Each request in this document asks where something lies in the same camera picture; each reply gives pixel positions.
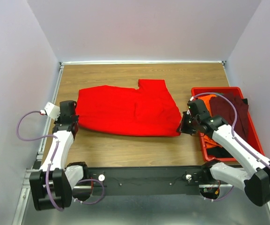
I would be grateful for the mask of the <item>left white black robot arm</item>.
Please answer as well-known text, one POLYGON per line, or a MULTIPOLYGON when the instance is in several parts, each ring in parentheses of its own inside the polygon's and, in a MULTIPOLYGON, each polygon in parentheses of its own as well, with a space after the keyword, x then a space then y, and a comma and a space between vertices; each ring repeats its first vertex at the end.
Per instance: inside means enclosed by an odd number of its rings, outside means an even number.
POLYGON ((72 202, 76 184, 88 182, 89 174, 85 162, 65 165, 68 152, 78 132, 79 117, 76 114, 76 101, 62 101, 58 106, 48 102, 41 115, 54 120, 52 144, 48 155, 39 170, 32 172, 29 184, 34 207, 37 211, 57 209, 62 211, 72 202))

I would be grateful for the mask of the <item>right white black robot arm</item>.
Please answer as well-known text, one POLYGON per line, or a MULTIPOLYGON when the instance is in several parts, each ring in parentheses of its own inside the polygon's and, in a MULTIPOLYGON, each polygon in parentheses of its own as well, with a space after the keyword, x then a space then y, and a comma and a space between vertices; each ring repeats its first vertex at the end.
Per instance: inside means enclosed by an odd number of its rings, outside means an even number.
POLYGON ((257 206, 270 202, 270 159, 244 141, 234 131, 234 125, 221 116, 211 116, 201 99, 192 97, 184 112, 179 132, 184 134, 202 133, 228 151, 243 167, 242 170, 213 159, 201 168, 198 179, 210 184, 219 180, 238 188, 257 206))

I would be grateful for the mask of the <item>red t shirt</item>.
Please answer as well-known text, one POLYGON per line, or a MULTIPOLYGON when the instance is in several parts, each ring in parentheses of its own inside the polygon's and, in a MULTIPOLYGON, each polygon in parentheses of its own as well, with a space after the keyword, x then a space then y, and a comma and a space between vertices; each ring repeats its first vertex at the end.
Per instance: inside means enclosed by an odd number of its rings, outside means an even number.
POLYGON ((79 90, 79 126, 127 136, 176 137, 181 114, 164 80, 139 79, 138 88, 96 86, 79 90))

